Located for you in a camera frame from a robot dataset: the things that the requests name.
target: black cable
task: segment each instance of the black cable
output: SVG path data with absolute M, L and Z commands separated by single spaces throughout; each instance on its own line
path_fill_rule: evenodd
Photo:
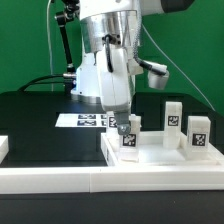
M 114 71 L 112 62 L 111 62 L 111 53 L 110 53 L 110 36 L 105 37 L 105 42 L 106 42 L 106 57 L 107 57 L 107 69 L 110 73 Z
M 23 86 L 22 90 L 18 90 L 18 91 L 24 91 L 25 89 L 27 89 L 29 86 L 33 86 L 33 85 L 44 85 L 44 84 L 64 84 L 64 82 L 36 82 L 36 83 L 28 83 L 26 85 Z
M 39 82 L 39 81 L 42 81 L 42 80 L 46 80 L 46 79 L 54 79 L 54 78 L 63 78 L 63 75 L 48 75 L 48 76 L 42 76 L 42 77 L 33 79 L 30 82 L 28 82 L 27 84 L 21 86 L 18 89 L 18 91 L 22 91 L 23 92 L 30 85 L 37 84 L 36 82 Z

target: white tray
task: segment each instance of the white tray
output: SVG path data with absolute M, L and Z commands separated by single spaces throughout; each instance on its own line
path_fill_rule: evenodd
M 183 149 L 159 152 L 162 136 L 140 134 L 138 163 L 118 161 L 116 141 L 111 144 L 102 134 L 109 167 L 1 168 L 0 194 L 224 189 L 224 158 L 218 150 L 209 145 L 206 159 L 189 160 Z M 6 140 L 0 144 L 3 154 Z
M 108 166 L 221 166 L 224 164 L 224 156 L 211 144 L 208 150 L 202 153 L 202 158 L 198 153 L 194 158 L 189 157 L 185 149 L 187 137 L 181 133 L 180 147 L 178 149 L 166 149 L 163 147 L 163 132 L 140 132 L 139 135 L 139 160 L 124 161 L 119 159 L 119 139 L 107 138 L 102 134 L 101 149 Z

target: black table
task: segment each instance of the black table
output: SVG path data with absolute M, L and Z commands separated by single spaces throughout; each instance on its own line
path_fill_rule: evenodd
M 183 103 L 182 131 L 189 115 L 208 116 L 210 142 L 224 152 L 224 119 L 182 94 L 138 93 L 132 112 L 142 131 L 163 129 L 165 102 Z M 59 113 L 103 113 L 55 92 L 0 95 L 0 134 L 9 136 L 1 168 L 106 166 L 100 150 L 104 128 L 56 128 Z M 0 195 L 0 223 L 224 223 L 223 191 L 158 191 Z

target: white plastic part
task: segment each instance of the white plastic part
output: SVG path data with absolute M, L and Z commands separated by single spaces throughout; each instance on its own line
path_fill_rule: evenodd
M 97 71 L 101 104 L 105 111 L 126 111 L 131 106 L 131 94 L 127 71 L 127 54 L 122 48 L 111 49 L 114 71 L 107 68 L 105 46 L 97 53 Z
M 180 147 L 182 120 L 182 103 L 166 102 L 163 147 L 177 149 Z
M 161 64 L 158 64 L 156 62 L 152 62 L 152 61 L 145 61 L 146 63 L 152 65 L 152 68 L 160 71 L 160 72 L 163 72 L 163 73 L 166 73 L 167 72 L 167 66 L 166 65 L 161 65 Z
M 99 82 L 97 76 L 96 61 L 93 53 L 86 54 L 82 45 L 82 63 L 76 71 L 76 90 L 74 95 L 84 97 L 100 97 Z
M 113 111 L 107 112 L 106 135 L 108 138 L 119 138 L 119 135 L 117 132 L 117 123 L 116 123 Z
M 161 0 L 140 0 L 142 15 L 163 13 Z M 80 0 L 80 20 L 89 16 L 117 12 L 136 10 L 136 0 Z
M 211 121 L 208 117 L 189 116 L 186 150 L 189 158 L 204 158 L 208 154 Z
M 163 132 L 140 132 L 139 137 L 140 146 L 162 146 Z M 186 141 L 182 135 L 181 145 Z M 102 134 L 101 142 L 110 167 L 1 168 L 0 194 L 224 189 L 224 156 L 211 144 L 208 144 L 207 160 L 189 160 L 183 152 L 154 148 L 157 154 L 148 159 L 157 162 L 140 165 L 124 161 L 120 164 L 106 134 Z M 172 161 L 171 155 L 179 161 Z M 160 159 L 169 163 L 158 163 Z
M 120 147 L 118 157 L 121 160 L 137 162 L 141 117 L 131 115 L 129 116 L 129 120 L 131 122 L 131 132 L 129 135 L 119 136 Z
M 0 163 L 9 152 L 8 136 L 0 136 Z

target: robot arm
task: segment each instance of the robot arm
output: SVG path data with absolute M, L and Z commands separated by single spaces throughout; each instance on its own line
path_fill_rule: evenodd
M 62 0 L 66 19 L 74 16 L 79 3 L 85 53 L 96 55 L 101 104 L 113 111 L 118 133 L 131 131 L 129 114 L 134 94 L 133 75 L 149 71 L 153 88 L 163 89 L 167 67 L 138 57 L 141 15 L 187 9 L 194 0 Z
M 65 9 L 62 12 L 58 12 L 55 19 L 60 28 L 61 37 L 64 45 L 64 51 L 67 61 L 67 72 L 63 74 L 65 94 L 70 96 L 71 90 L 75 87 L 76 82 L 76 69 L 72 63 L 72 56 L 69 48 L 68 37 L 66 32 L 66 23 L 74 20 L 74 13 L 79 9 L 77 4 L 79 0 L 62 0 L 65 3 Z

